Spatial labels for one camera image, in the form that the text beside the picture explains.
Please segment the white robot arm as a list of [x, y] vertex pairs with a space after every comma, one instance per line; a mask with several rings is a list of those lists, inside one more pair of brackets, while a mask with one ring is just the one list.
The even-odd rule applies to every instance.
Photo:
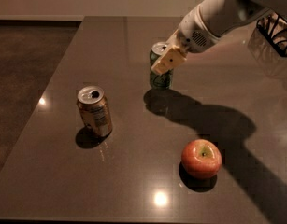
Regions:
[[211, 48], [225, 34], [270, 11], [287, 21], [287, 0], [204, 0], [182, 19], [151, 71], [161, 75], [176, 68], [186, 61], [188, 53]]

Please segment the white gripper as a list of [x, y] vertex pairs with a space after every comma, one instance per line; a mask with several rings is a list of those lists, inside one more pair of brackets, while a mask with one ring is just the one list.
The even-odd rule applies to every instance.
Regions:
[[180, 22], [175, 32], [167, 39], [164, 53], [151, 66], [151, 71], [162, 75], [186, 61], [183, 52], [202, 53], [218, 43], [220, 38], [206, 26], [201, 6], [190, 11]]

